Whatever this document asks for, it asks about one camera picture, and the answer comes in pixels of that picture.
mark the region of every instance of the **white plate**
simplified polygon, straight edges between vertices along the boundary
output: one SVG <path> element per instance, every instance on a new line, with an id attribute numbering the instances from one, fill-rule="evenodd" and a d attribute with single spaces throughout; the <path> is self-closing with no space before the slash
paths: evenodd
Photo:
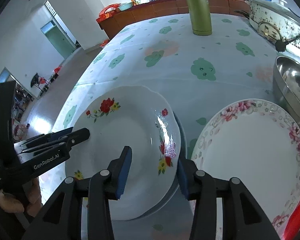
<path id="1" fill-rule="evenodd" d="M 222 109 L 201 132 L 191 159 L 215 178 L 241 179 L 276 230 L 300 200 L 300 128 L 269 101 L 247 99 Z M 194 211 L 195 201 L 190 205 Z M 219 240 L 221 201 L 217 209 Z"/>
<path id="2" fill-rule="evenodd" d="M 180 154 L 184 155 L 187 157 L 187 140 L 186 140 L 186 134 L 185 131 L 181 125 L 180 120 L 178 119 L 177 115 L 173 112 L 174 118 L 176 119 L 176 122 L 179 126 L 179 131 L 181 135 L 181 146 L 180 146 Z M 175 176 L 173 183 L 166 193 L 166 195 L 160 200 L 160 202 L 155 205 L 153 208 L 149 209 L 147 212 L 143 213 L 141 216 L 135 218 L 135 220 L 140 219 L 140 218 L 145 218 L 148 216 L 153 215 L 154 213 L 158 212 L 160 209 L 162 209 L 168 202 L 169 200 L 174 196 L 174 194 L 177 192 L 179 188 L 179 181 L 177 175 Z"/>
<path id="3" fill-rule="evenodd" d="M 83 127 L 90 138 L 72 148 L 66 175 L 92 177 L 128 145 L 132 163 L 124 194 L 109 203 L 111 219 L 130 220 L 159 203 L 175 178 L 181 144 L 167 101 L 143 86 L 118 87 L 94 100 L 73 130 Z"/>

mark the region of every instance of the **stainless steel bowl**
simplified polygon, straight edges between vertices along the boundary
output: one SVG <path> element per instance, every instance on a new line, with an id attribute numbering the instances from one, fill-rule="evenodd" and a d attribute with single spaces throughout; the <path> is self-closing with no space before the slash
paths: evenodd
<path id="1" fill-rule="evenodd" d="M 284 108 L 300 125 L 300 63 L 286 56 L 275 59 L 273 92 Z"/>

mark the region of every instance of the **human hand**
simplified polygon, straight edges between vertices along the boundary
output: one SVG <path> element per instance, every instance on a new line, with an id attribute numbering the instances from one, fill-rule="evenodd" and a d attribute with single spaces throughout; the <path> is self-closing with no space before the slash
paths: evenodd
<path id="1" fill-rule="evenodd" d="M 27 193 L 27 199 L 30 203 L 26 207 L 26 211 L 30 216 L 35 217 L 42 207 L 38 178 L 32 179 L 32 187 Z M 14 195 L 5 193 L 3 190 L 0 190 L 0 207 L 7 213 L 23 213 L 25 211 L 22 203 Z"/>

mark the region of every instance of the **table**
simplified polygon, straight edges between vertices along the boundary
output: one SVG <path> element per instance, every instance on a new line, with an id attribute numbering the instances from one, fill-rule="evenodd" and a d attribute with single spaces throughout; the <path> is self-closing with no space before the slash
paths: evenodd
<path id="1" fill-rule="evenodd" d="M 144 85 L 170 103 L 184 127 L 190 155 L 204 125 L 224 106 L 246 98 L 276 102 L 272 68 L 279 53 L 274 46 L 245 18 L 212 14 L 211 20 L 213 34 L 205 37 L 192 33 L 189 14 L 125 27 L 81 76 L 52 131 L 73 126 L 88 105 L 108 90 Z M 64 163 L 42 175 L 43 199 L 64 178 Z M 113 222 L 114 235 L 119 240 L 189 239 L 192 218 L 189 204 L 178 190 L 161 210 L 147 218 Z"/>

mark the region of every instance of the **tiled floor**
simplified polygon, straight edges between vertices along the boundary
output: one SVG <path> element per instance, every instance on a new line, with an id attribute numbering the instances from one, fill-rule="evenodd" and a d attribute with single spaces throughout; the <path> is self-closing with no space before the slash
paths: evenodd
<path id="1" fill-rule="evenodd" d="M 30 124 L 27 138 L 50 132 L 71 90 L 100 50 L 86 53 L 79 48 L 65 60 L 48 92 L 34 100 L 21 119 L 22 123 Z"/>

